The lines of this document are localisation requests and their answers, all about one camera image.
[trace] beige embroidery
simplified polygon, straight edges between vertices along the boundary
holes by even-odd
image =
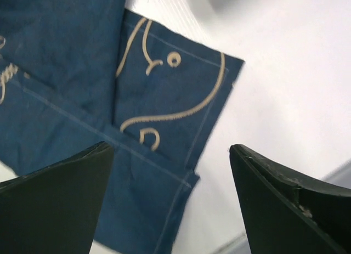
[[[3,36],[0,36],[0,49],[2,49],[6,44],[6,38]]]
[[[146,22],[146,18],[141,18],[139,20],[139,22],[137,23],[137,25],[135,26],[133,32],[131,33],[131,36],[129,37],[128,41],[127,41],[127,46],[126,46],[126,50],[124,51],[124,55],[122,58],[122,61],[120,62],[117,71],[116,71],[116,77],[118,77],[120,75],[120,73],[122,72],[122,69],[124,67],[124,64],[126,63],[126,59],[127,59],[127,55],[129,53],[129,50],[131,49],[132,43],[135,39],[135,36],[137,35],[139,29],[141,28],[141,26],[143,25],[143,23]]]
[[[149,56],[149,54],[148,54],[148,49],[146,48],[146,40],[148,39],[148,34],[149,34],[149,31],[150,31],[150,28],[151,28],[151,24],[152,24],[152,21],[149,20],[147,25],[146,25],[145,32],[144,32],[144,35],[143,35],[143,53],[144,53],[146,61],[149,63],[149,66],[146,69],[146,75],[147,76],[150,75],[151,70],[155,66],[157,66],[157,65],[161,65],[162,66],[163,65],[163,61],[161,59],[156,59],[156,60],[152,61],[150,56]]]
[[[167,57],[167,62],[170,67],[177,67],[182,62],[182,57],[178,52],[170,52]]]
[[[211,100],[214,98],[214,96],[216,96],[216,94],[219,90],[219,87],[222,84],[222,80],[224,77],[224,70],[225,70],[225,56],[223,53],[221,53],[220,54],[220,68],[219,68],[219,73],[218,73],[216,84],[214,85],[210,94],[201,103],[197,104],[195,107],[193,107],[189,110],[178,112],[178,113],[167,114],[167,115],[155,115],[155,116],[140,116],[140,117],[130,118],[130,119],[126,120],[124,123],[122,123],[122,125],[120,127],[120,131],[123,132],[128,126],[135,124],[135,123],[178,120],[180,118],[184,118],[184,117],[187,117],[187,116],[190,116],[192,114],[199,112],[208,103],[211,102]]]
[[[1,87],[2,87],[2,95],[0,98],[0,104],[2,104],[4,102],[4,99],[5,99],[6,83],[9,82],[9,80],[11,78],[13,78],[13,76],[17,73],[17,71],[18,71],[18,66],[11,63],[1,73],[0,82],[1,82]]]
[[[146,134],[150,134],[152,133],[153,135],[155,135],[155,142],[154,144],[151,146],[151,150],[155,151],[158,146],[160,145],[160,134],[158,133],[157,130],[155,130],[154,128],[144,128],[140,130],[140,143],[143,144],[144,140],[145,140],[145,135]]]
[[[135,26],[133,32],[131,33],[128,41],[127,41],[127,46],[126,46],[126,50],[124,51],[124,54],[123,54],[123,57],[122,57],[122,60],[117,68],[117,71],[116,71],[116,77],[118,77],[120,75],[120,73],[122,72],[122,69],[126,63],[126,60],[127,60],[127,56],[128,56],[128,53],[129,53],[129,50],[131,49],[131,46],[132,46],[132,43],[139,31],[139,29],[141,28],[141,26],[143,25],[143,23],[146,22],[146,18],[141,18],[139,20],[139,22],[137,23],[137,25]],[[156,60],[152,60],[149,56],[149,53],[148,53],[148,49],[146,47],[146,42],[148,40],[148,35],[149,35],[149,32],[150,32],[150,28],[151,28],[151,24],[152,24],[152,21],[149,20],[147,25],[146,25],[146,28],[145,28],[145,31],[144,31],[144,34],[143,34],[143,43],[142,43],[142,49],[143,49],[143,53],[144,53],[144,57],[146,59],[146,61],[149,63],[149,66],[148,68],[146,69],[146,75],[149,76],[150,75],[150,72],[151,70],[157,66],[157,65],[163,65],[163,61],[161,59],[156,59]]]

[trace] dark green object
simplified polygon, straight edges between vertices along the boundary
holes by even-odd
[[[114,150],[97,145],[0,183],[0,253],[88,254]]]
[[[252,254],[351,253],[351,190],[243,145],[230,163]]]

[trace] blue denim fabric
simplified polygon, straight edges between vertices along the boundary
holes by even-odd
[[[0,60],[1,70],[8,64]],[[193,170],[152,152],[21,71],[6,91],[0,106],[0,158],[6,165],[28,174],[108,142],[115,159],[95,239],[123,254],[171,253],[198,180]]]
[[[23,175],[108,142],[116,155],[95,239],[167,254],[242,60],[124,2],[0,0],[0,160]]]
[[[122,127],[123,132],[139,139],[140,130],[154,129],[160,135],[156,152],[194,169],[239,74],[242,60],[221,55],[150,20],[145,19],[138,29],[135,26],[140,21],[142,16],[125,12],[118,63],[131,33],[138,32],[117,78],[114,125],[121,127],[130,118],[144,116],[142,122]],[[154,66],[148,75],[143,39],[146,39],[150,59],[162,61],[162,65]],[[172,66],[169,60],[177,65]],[[154,134],[145,136],[144,143],[152,147]]]
[[[124,3],[0,0],[1,54],[110,122]]]

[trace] embroidered circle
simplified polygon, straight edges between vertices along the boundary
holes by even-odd
[[[171,67],[177,67],[182,62],[182,57],[177,52],[170,52],[167,57],[167,62]]]
[[[0,49],[3,48],[6,44],[6,39],[3,36],[0,36]]]

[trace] white table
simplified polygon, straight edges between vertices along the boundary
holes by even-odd
[[[351,0],[128,0],[127,7],[246,60],[199,161],[201,181],[173,254],[210,254],[245,236],[232,144],[315,178],[351,158]],[[94,244],[91,253],[113,253],[103,249]]]

